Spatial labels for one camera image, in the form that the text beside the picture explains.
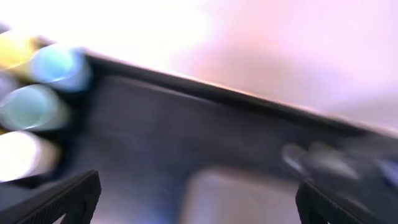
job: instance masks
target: beige object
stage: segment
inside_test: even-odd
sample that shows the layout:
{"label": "beige object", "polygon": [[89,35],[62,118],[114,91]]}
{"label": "beige object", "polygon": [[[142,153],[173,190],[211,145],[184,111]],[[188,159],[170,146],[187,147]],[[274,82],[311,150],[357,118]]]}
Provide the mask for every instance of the beige object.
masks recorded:
{"label": "beige object", "polygon": [[198,174],[188,185],[181,224],[300,223],[297,184],[229,169]]}
{"label": "beige object", "polygon": [[30,79],[29,61],[39,49],[39,41],[29,32],[10,30],[0,34],[0,68],[19,78]]}
{"label": "beige object", "polygon": [[14,131],[0,136],[0,182],[45,174],[58,161],[58,148],[32,133]]}

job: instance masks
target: yellow cup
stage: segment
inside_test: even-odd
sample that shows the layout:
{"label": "yellow cup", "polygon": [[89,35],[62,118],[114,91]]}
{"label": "yellow cup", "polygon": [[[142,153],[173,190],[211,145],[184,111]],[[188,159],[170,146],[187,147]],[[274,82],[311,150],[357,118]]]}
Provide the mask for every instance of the yellow cup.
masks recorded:
{"label": "yellow cup", "polygon": [[30,80],[29,61],[39,49],[39,40],[28,32],[10,30],[0,34],[0,68]]}

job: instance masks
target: dark surface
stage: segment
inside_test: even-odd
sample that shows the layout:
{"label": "dark surface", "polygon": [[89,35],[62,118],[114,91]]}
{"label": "dark surface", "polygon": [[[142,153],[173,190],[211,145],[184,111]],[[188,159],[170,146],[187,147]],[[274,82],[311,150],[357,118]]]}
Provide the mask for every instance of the dark surface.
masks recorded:
{"label": "dark surface", "polygon": [[[63,137],[70,152],[59,173],[98,170],[103,192],[93,223],[177,223],[185,184],[199,170],[228,166],[293,179],[280,158],[284,144],[333,144],[365,133],[227,90],[91,61],[100,82],[80,103],[84,121]],[[1,208],[35,194],[5,188]]]}

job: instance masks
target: blue cup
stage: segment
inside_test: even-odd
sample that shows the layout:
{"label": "blue cup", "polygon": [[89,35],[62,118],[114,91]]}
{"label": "blue cup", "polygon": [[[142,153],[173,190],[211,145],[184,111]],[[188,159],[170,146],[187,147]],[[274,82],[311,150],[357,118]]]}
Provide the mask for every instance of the blue cup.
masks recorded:
{"label": "blue cup", "polygon": [[53,44],[38,50],[30,63],[33,81],[65,92],[88,88],[91,70],[79,48]]}

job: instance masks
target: green cup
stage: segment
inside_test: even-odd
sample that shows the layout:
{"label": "green cup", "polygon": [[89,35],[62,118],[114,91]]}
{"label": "green cup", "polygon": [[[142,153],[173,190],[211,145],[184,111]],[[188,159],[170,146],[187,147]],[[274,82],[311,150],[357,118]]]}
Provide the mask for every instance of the green cup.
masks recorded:
{"label": "green cup", "polygon": [[6,96],[1,122],[11,130],[48,131],[66,125],[69,114],[66,104],[53,90],[30,85]]}

